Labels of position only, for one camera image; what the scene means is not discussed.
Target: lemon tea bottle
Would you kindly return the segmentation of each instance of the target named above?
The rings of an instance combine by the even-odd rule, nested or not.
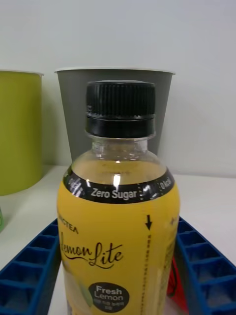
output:
[[[163,314],[179,196],[148,151],[154,108],[152,83],[88,84],[92,149],[72,163],[58,194],[68,315]]]

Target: black arrow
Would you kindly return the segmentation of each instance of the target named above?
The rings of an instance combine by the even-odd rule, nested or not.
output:
[[[147,223],[145,223],[147,228],[150,230],[151,225],[152,225],[152,221],[150,220],[150,215],[147,215]]]

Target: bottle neck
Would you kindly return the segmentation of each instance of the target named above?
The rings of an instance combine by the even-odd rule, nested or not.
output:
[[[93,136],[92,151],[100,159],[138,160],[148,152],[148,139],[107,139]]]

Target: red object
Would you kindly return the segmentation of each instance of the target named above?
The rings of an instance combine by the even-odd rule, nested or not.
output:
[[[188,307],[184,297],[183,287],[181,284],[176,261],[173,258],[171,273],[168,283],[167,295],[186,313],[188,313]]]

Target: green cup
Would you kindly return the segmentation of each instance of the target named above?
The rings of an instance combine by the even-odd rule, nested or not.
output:
[[[0,232],[3,230],[4,228],[4,221],[3,221],[3,216],[1,213],[1,208],[0,208]]]
[[[0,70],[0,196],[42,177],[40,73]]]

